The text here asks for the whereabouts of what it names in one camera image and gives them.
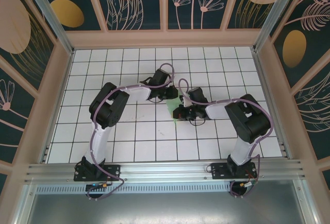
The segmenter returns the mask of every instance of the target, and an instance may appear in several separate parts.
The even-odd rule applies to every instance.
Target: wall
[[[329,220],[330,0],[291,0],[277,24],[261,61],[292,155]]]
[[[48,0],[76,48],[252,45],[276,0]]]
[[[68,54],[31,0],[0,2],[0,216],[42,152]]]

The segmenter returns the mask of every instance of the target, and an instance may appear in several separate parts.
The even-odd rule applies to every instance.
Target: vented metal strip
[[[91,194],[108,193],[113,190],[116,185],[108,186],[105,190],[99,189]],[[37,187],[37,195],[53,195],[53,194],[86,194],[85,185],[39,185]],[[193,192],[228,192],[229,182],[205,182],[205,183],[162,183],[162,184],[136,184],[126,183],[120,187],[116,194],[142,194],[142,193],[193,193]]]

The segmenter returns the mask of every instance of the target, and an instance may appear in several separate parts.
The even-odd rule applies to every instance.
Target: white tile floor
[[[165,62],[176,70],[176,85],[186,78],[191,86],[202,87],[209,101],[250,93],[268,110],[248,47],[78,50],[46,162],[80,161],[92,132],[88,107],[105,83],[136,84]],[[109,136],[106,161],[226,159],[236,137],[229,119],[209,120],[197,127],[183,121],[175,124],[165,101],[129,101]],[[260,145],[255,155],[282,156],[275,132]]]

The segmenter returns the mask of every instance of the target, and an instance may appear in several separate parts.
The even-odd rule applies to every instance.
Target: black mounting plate
[[[249,175],[243,170],[241,173],[237,173],[237,175],[233,176],[227,167],[227,163],[212,163],[210,165],[211,173],[213,179],[248,179]],[[249,162],[246,167],[246,170],[253,177],[257,177],[256,165],[253,162]]]
[[[115,175],[117,177],[120,176],[120,165],[104,165],[103,169],[108,173]],[[85,169],[83,166],[76,166],[76,171],[74,174],[73,181],[77,182],[85,182],[85,181],[95,181],[95,182],[106,182],[106,181],[118,181],[118,179],[111,178],[107,179],[107,175],[101,174],[97,179],[85,173]]]

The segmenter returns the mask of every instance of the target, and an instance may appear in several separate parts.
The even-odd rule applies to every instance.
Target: green object
[[[179,105],[182,104],[182,101],[180,100],[180,97],[177,97],[175,99],[168,99],[166,100],[167,109],[169,110],[171,117],[173,118],[173,111],[179,107]]]

